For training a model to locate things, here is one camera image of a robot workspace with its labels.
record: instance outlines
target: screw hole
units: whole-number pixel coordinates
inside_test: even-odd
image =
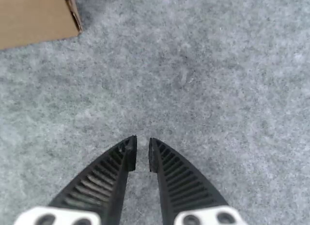
[[[76,221],[73,225],[92,225],[92,223],[88,219],[80,219]]]
[[[183,219],[184,225],[200,225],[199,219],[194,215],[188,215]]]
[[[52,214],[43,215],[39,220],[36,222],[35,225],[52,225],[55,221],[55,216]]]
[[[217,219],[221,224],[234,224],[236,220],[228,213],[220,213]]]

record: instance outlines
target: ribbed grip pad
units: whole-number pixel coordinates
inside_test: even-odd
[[[177,151],[151,138],[151,172],[157,173],[164,225],[186,210],[227,205],[217,189]]]
[[[118,225],[128,172],[136,167],[137,138],[129,137],[98,157],[49,204],[98,213],[102,224]]]

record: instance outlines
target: carpet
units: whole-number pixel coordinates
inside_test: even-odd
[[[249,224],[310,224],[310,0],[77,5],[79,37],[0,51],[0,224],[133,134],[121,224],[161,224],[150,137]]]

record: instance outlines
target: cardboard box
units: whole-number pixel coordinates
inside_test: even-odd
[[[77,36],[74,0],[0,0],[0,49]]]

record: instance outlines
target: floor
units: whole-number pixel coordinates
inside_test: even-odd
[[[132,134],[123,225],[161,224],[150,137],[249,224],[310,224],[310,0],[77,4],[79,37],[0,51],[0,224]]]

